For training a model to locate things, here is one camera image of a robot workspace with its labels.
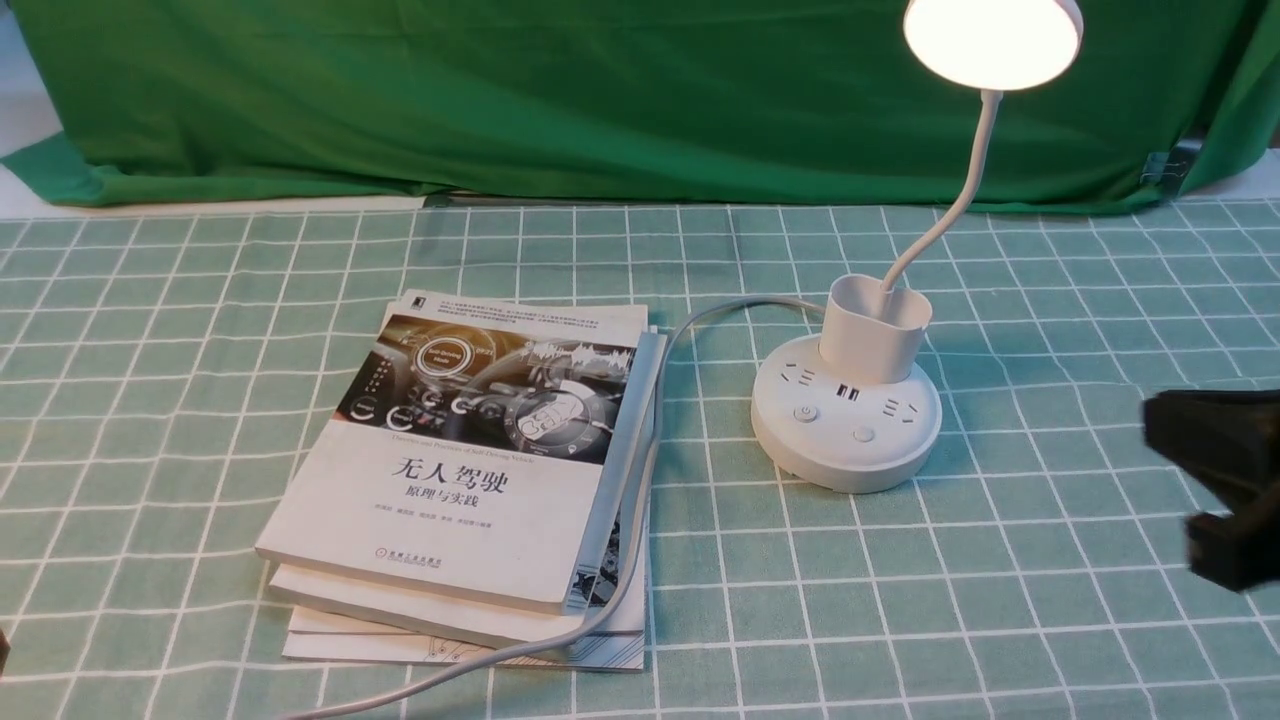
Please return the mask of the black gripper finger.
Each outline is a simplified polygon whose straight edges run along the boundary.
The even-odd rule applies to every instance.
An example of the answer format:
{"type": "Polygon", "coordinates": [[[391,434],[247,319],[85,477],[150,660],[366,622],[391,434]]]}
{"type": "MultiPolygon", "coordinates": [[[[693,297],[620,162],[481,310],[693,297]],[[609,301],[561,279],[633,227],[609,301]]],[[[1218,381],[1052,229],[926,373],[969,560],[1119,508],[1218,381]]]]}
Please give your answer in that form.
{"type": "Polygon", "coordinates": [[[1165,389],[1142,404],[1146,445],[1226,506],[1277,487],[1277,389],[1165,389]]]}
{"type": "Polygon", "coordinates": [[[1245,593],[1279,582],[1276,511],[1202,512],[1187,519],[1185,538],[1188,569],[1225,591],[1245,593]]]}

